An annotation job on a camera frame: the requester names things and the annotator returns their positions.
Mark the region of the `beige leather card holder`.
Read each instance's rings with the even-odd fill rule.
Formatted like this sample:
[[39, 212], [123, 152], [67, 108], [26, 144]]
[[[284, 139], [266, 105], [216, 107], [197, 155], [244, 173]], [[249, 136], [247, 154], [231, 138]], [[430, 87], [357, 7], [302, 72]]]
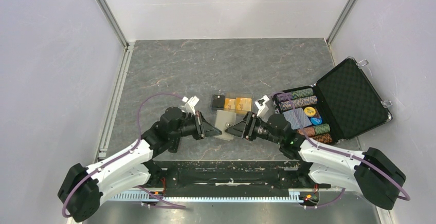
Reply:
[[215, 127], [221, 131], [220, 135], [215, 136], [217, 139], [230, 141], [234, 139], [234, 135], [227, 133], [226, 129], [235, 125], [236, 113], [225, 110], [216, 111]]

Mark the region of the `clear acrylic card tray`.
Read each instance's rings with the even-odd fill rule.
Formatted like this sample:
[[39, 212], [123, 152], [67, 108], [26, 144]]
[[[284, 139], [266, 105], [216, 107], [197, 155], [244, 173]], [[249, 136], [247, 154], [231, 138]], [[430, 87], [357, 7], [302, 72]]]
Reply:
[[224, 92], [211, 95], [210, 107], [212, 110], [223, 110], [246, 115], [252, 111], [254, 94], [243, 92]]

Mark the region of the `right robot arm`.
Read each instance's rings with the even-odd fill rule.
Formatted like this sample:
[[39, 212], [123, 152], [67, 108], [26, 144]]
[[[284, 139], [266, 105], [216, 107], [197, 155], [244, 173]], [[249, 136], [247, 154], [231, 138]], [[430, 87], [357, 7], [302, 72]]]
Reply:
[[249, 112], [226, 132], [246, 140], [260, 138], [278, 144], [285, 157], [302, 162], [297, 181], [303, 187], [314, 183], [338, 186], [385, 210], [392, 210], [398, 199], [411, 199], [403, 188], [406, 175], [376, 148], [353, 151], [323, 144], [293, 130], [282, 114], [274, 114], [264, 122]]

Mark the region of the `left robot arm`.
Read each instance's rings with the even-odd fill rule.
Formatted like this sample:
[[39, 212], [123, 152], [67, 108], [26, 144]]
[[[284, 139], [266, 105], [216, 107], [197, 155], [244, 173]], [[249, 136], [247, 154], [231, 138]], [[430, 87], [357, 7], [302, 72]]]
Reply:
[[90, 218], [113, 196], [136, 186], [157, 186], [161, 172], [153, 159], [165, 151], [174, 153], [182, 137], [195, 140], [222, 132], [200, 111], [186, 113], [169, 107], [137, 140], [106, 159], [83, 166], [73, 165], [57, 193], [65, 218], [82, 222]]

